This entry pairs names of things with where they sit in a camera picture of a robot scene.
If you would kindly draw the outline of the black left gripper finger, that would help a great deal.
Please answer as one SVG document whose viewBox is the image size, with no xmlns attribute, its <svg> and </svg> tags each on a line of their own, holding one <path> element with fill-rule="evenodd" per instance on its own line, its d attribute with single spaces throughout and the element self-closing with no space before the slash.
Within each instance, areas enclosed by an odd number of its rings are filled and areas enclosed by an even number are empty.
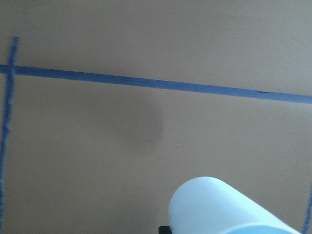
<svg viewBox="0 0 312 234">
<path fill-rule="evenodd" d="M 159 234 L 171 234 L 172 231 L 171 231 L 170 226 L 160 226 L 158 228 L 158 233 Z"/>
</svg>

